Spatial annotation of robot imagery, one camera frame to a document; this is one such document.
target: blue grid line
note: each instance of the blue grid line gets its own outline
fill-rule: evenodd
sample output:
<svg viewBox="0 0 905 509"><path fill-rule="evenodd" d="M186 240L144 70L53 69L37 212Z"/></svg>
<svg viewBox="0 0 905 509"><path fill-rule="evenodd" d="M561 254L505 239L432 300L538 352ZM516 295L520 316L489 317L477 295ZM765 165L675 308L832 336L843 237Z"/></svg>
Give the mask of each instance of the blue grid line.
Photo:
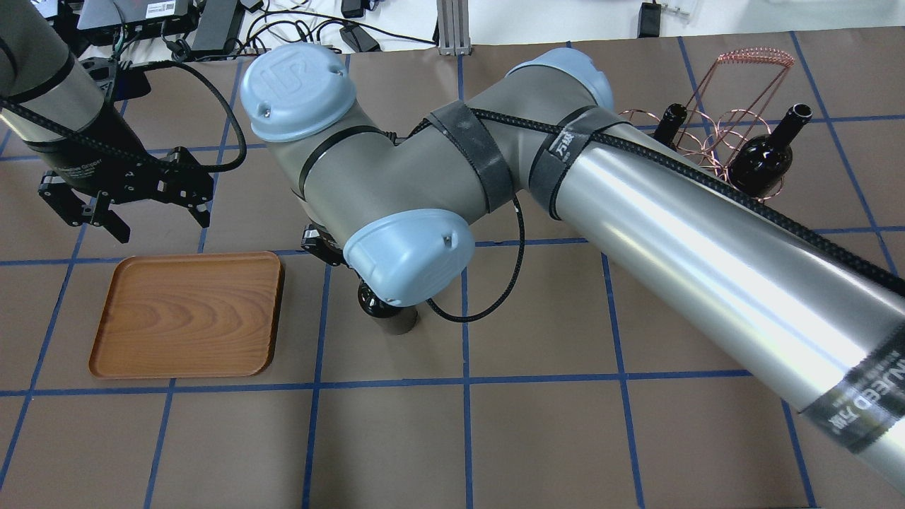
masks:
<svg viewBox="0 0 905 509"><path fill-rule="evenodd" d="M625 373L629 380L664 380L664 379L727 379L736 377L753 377L748 370L713 370L713 371L655 371L650 373Z"/></svg>
<svg viewBox="0 0 905 509"><path fill-rule="evenodd" d="M0 267L19 265L64 265L68 264L70 261L71 260L66 258L53 258L47 260L7 260L5 262L0 262Z"/></svg>
<svg viewBox="0 0 905 509"><path fill-rule="evenodd" d="M866 115L860 117L825 117L823 119L816 119L818 121L831 121L835 122L869 122L869 121L877 121L877 120L905 120L905 115Z"/></svg>
<svg viewBox="0 0 905 509"><path fill-rule="evenodd" d="M619 338L619 321L616 319L616 302L613 293L613 278L610 263L606 255L600 254L604 266L604 284L606 285L606 303L610 312L610 327L613 330L613 348L616 355L616 367L619 369L619 390L622 393L623 413L625 414L625 434L628 437L628 454L632 459L632 477L634 479L634 496L638 507L644 509L644 490L641 482L641 468L638 463L638 448L634 440L634 423L632 421L632 403L628 394L628 378L625 374L625 362L622 354L622 341Z"/></svg>
<svg viewBox="0 0 905 509"><path fill-rule="evenodd" d="M53 312L51 313L50 322L47 324L47 332L44 334L44 339L41 343L41 350L38 353L38 360L34 364L32 379L29 382L28 390L25 392L25 398L22 402L22 409L19 411L19 418L15 421L13 436L10 438L9 446L6 448L6 456L4 457L3 466L0 467L0 490L3 490L3 484L6 481L6 474L9 472L10 463L13 461L15 445L19 441L19 434L22 432L22 426L25 422L25 415L28 413L28 407L31 405L34 388L38 384L38 377L41 376L41 367L44 364L44 359L47 357L47 350L50 347L51 338L53 337L53 328L56 326L57 318L60 316L62 301L66 295L66 288L69 286L69 281L72 277L72 269L75 268L74 260L76 256L79 255L79 250L81 249L81 241L85 238L85 230L86 225L82 225L79 230L79 236L75 240L75 246L72 248L71 260L66 268L66 275L63 277L62 285L60 286L60 292L57 294L56 303L53 305Z"/></svg>
<svg viewBox="0 0 905 509"><path fill-rule="evenodd" d="M324 343L327 338L327 312L330 297L330 265L324 267L324 287L320 294L320 324L318 327L318 353L314 362L314 385L311 391L311 413L308 419L308 448L305 452L305 476L302 480L301 507L311 507L311 475L314 471L314 439L318 428L320 406L320 378L324 366Z"/></svg>
<svg viewBox="0 0 905 509"><path fill-rule="evenodd" d="M235 76L233 77L233 91L229 96L229 107L230 109L235 106L235 96L239 91L239 80L242 79L242 68L244 66L244 62L239 62L238 65L235 66ZM229 118L224 121L224 129L220 135L220 145L217 146L217 162L216 164L223 164L224 162L224 152L226 147L226 139L229 138L230 131L230 122ZM214 187L211 191L210 200L207 202L207 212L211 215L211 219L214 216L214 197L217 194L217 182L220 180L220 174L214 173ZM210 229L210 226L207 228L201 229L201 235L198 237L198 253L203 253L205 251L205 242L207 242L207 230Z"/></svg>
<svg viewBox="0 0 905 509"><path fill-rule="evenodd" d="M425 385L461 385L462 378L449 379L396 379L396 380L351 380L320 382L321 389L374 389L381 387L422 387Z"/></svg>
<svg viewBox="0 0 905 509"><path fill-rule="evenodd" d="M85 389L36 389L32 396L107 396L110 394L166 394L167 387L90 387Z"/></svg>
<svg viewBox="0 0 905 509"><path fill-rule="evenodd" d="M239 89L239 80L242 77L242 68L243 62L239 62L235 67L235 76L233 78L233 91L230 94L229 106L232 108L235 104L235 94ZM226 137L229 134L230 122L227 117L224 120L224 128L223 134L220 137L220 145L217 148L217 162L216 164L221 164L223 162L224 157L224 146L226 145ZM207 202L207 208L209 211L212 211L214 208L214 193L216 192L217 186L217 178L220 174L214 175L214 190L211 193L210 200ZM205 250L205 240L207 238L207 228L201 229L201 234L198 236L198 253L202 253ZM160 465L160 456L163 453L164 447L164 439L167 436L167 426L169 425L169 414L170 408L173 404L173 394L174 389L176 387L176 379L170 379L167 384L167 398L164 400L164 410L163 415L160 417L160 430L157 434L157 445L154 448L154 459L151 461L151 471L148 475L148 488L145 492L145 509L149 509L151 506L151 501L154 498L154 485L157 481L157 469Z"/></svg>
<svg viewBox="0 0 905 509"><path fill-rule="evenodd" d="M616 381L622 377L619 373L584 373L576 375L515 375L503 377L471 377L472 385L490 385L499 383L550 383L577 381Z"/></svg>
<svg viewBox="0 0 905 509"><path fill-rule="evenodd" d="M459 101L465 99L465 66L462 55L456 56L456 85ZM462 316L468 316L468 268L462 270ZM474 508L472 482L472 367L469 353L468 323L462 324L462 429L465 449L465 507Z"/></svg>
<svg viewBox="0 0 905 509"><path fill-rule="evenodd" d="M154 447L154 458L151 460L151 471L148 474L148 487L145 489L144 509L150 509L151 500L154 498L154 485L157 481L157 469L160 468L160 456L164 450L164 438L167 436L167 424L169 424L169 411L173 404L173 387L176 379L170 379L166 387L167 398L164 400L164 411L160 417L160 429L157 431L157 445Z"/></svg>
<svg viewBox="0 0 905 509"><path fill-rule="evenodd" d="M700 94L698 93L698 79L694 77L694 70L691 68L691 59L688 56L688 50L685 49L685 41L681 36L676 37L676 41L679 43L681 58L685 62L685 71L688 73L691 89L694 91L694 98L698 101L698 109L701 113L706 115L707 111L704 109L704 101L700 99ZM710 136L710 125L707 122L703 122L702 127L704 128L704 133L707 134L707 136Z"/></svg>
<svg viewBox="0 0 905 509"><path fill-rule="evenodd" d="M786 416L786 427L789 430L789 439L792 440L792 449L795 451L795 461L798 463L798 474L801 476L801 483L805 487L805 497L807 497L808 507L818 507L814 498L814 489L811 486L811 477L807 474L807 464L805 463L805 455L801 452L801 443L798 441L798 432L795 430L795 421L792 420L792 409L783 399L783 414Z"/></svg>
<svg viewBox="0 0 905 509"><path fill-rule="evenodd" d="M795 45L795 52L798 54L798 60L801 61L801 67L805 71L805 76L807 76L807 80L811 84L811 90L814 91L814 97L817 99L817 106L820 108L820 112L824 115L824 118L829 119L830 115L826 110L826 103L824 103L824 98L820 95L820 91L817 90L817 82L814 79L814 75L811 73L810 66L807 64L805 53L802 51L801 44L798 42L798 36L795 35L795 32L789 32L789 36L792 38L792 44ZM842 159L843 166L845 167L845 172L848 174L849 179L852 181L852 186L854 187L855 193L858 195L858 200L861 201L861 206L864 209L864 214L867 216L867 221L871 224L873 233L877 235L877 240L880 242L880 249L883 252L883 257L886 258L886 263L889 265L890 270L894 274L896 274L896 264L892 261L892 255L890 254L890 250L886 247L886 241L883 240L883 235L880 235L880 231L877 230L877 221L873 216L871 207L867 204L867 198L864 196L861 185L858 183L858 178L854 174L852 164L849 162L848 156L845 154L843 144L839 140L839 135L836 133L833 122L831 120L827 121L826 127L830 130L830 136L833 138L833 144L836 146L836 150L839 152L839 157Z"/></svg>
<svg viewBox="0 0 905 509"><path fill-rule="evenodd" d="M468 378L470 385L493 385L504 383L559 383L581 381L618 381L619 379L649 380L649 379L716 379L750 377L746 370L703 370L703 371L651 371L651 372L627 372L620 373L576 373L565 375L502 375ZM399 387L423 387L423 386L449 386L462 385L464 377L450 377L438 379L376 379L376 380L349 380L349 381L321 381L318 384L320 390L344 390L344 389L377 389ZM220 392L262 392L281 390L311 390L314 382L286 382L286 383L248 383L248 384L224 384L224 385L176 385L172 388L174 394L200 394ZM136 386L136 387L89 387L81 389L35 389L31 395L39 398L44 396L104 396L112 394L166 394L170 391L167 386ZM28 394L28 390L0 390L0 398L19 397Z"/></svg>

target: brown tray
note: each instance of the brown tray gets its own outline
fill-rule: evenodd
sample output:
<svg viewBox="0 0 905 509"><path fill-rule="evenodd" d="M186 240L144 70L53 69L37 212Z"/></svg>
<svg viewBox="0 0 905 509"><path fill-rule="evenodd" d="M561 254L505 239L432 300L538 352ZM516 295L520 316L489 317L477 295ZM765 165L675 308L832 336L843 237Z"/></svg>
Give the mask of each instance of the brown tray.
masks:
<svg viewBox="0 0 905 509"><path fill-rule="evenodd" d="M271 362L282 265L269 252L117 265L88 363L101 379L240 377Z"/></svg>

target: ur logo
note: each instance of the ur logo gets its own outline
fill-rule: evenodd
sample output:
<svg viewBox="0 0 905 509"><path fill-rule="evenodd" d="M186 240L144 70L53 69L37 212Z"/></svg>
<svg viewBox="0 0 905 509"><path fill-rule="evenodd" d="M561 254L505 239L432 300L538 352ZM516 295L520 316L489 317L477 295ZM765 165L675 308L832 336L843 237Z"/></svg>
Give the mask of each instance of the ur logo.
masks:
<svg viewBox="0 0 905 509"><path fill-rule="evenodd" d="M573 139L575 139L575 135L571 132L563 132L557 139L557 145L554 151L560 158L565 159L568 156L568 145Z"/></svg>
<svg viewBox="0 0 905 509"><path fill-rule="evenodd" d="M261 72L261 86L268 88L272 97L289 97L298 93L305 84L305 61L288 54Z"/></svg>

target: black mount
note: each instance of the black mount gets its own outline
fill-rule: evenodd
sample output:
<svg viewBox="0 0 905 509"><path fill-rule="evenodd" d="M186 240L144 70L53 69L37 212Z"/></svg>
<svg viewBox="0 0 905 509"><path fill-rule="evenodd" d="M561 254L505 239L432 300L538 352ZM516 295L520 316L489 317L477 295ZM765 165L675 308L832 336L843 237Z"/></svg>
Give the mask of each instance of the black mount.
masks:
<svg viewBox="0 0 905 509"><path fill-rule="evenodd" d="M318 259L334 267L341 264L348 266L346 259L343 258L342 250L326 231L317 225L308 225L305 227L305 233L301 236L301 248L318 257Z"/></svg>
<svg viewBox="0 0 905 509"><path fill-rule="evenodd" d="M161 160L197 164L195 157L184 147L170 150ZM148 168L143 170L143 173L147 173ZM157 171L159 175L155 179L157 181L155 185L154 180L134 178L135 171L128 170L122 176L123 182L126 182L122 189L114 191L102 188L92 197L93 203L86 204L75 194L76 189L51 170L45 172L41 178L38 195L68 225L81 226L87 223L103 227L123 244L129 241L131 229L110 210L111 204L141 199L175 203L187 207L189 214L201 227L210 226L211 213L207 209L207 201L214 195L214 179L202 171L187 172L172 169Z"/></svg>

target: dark bottle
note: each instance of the dark bottle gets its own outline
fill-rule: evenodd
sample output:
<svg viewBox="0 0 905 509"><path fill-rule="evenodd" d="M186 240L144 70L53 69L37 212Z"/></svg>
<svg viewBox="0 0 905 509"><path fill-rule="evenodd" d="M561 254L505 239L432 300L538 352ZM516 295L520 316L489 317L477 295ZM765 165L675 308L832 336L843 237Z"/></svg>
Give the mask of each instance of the dark bottle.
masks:
<svg viewBox="0 0 905 509"><path fill-rule="evenodd" d="M663 118L657 124L657 130L653 132L653 138L666 145L670 149L676 150L675 143L672 139L676 137L679 128L685 119L688 118L688 110L679 103L670 104L669 108L663 113Z"/></svg>
<svg viewBox="0 0 905 509"><path fill-rule="evenodd" d="M414 306L397 308L377 298L371 287L364 281L358 284L358 304L362 311L380 325L387 334L399 336L409 332L418 321L418 311Z"/></svg>
<svg viewBox="0 0 905 509"><path fill-rule="evenodd" d="M749 139L729 164L729 183L752 197L765 197L792 165L789 144L811 120L811 109L798 103L770 134Z"/></svg>

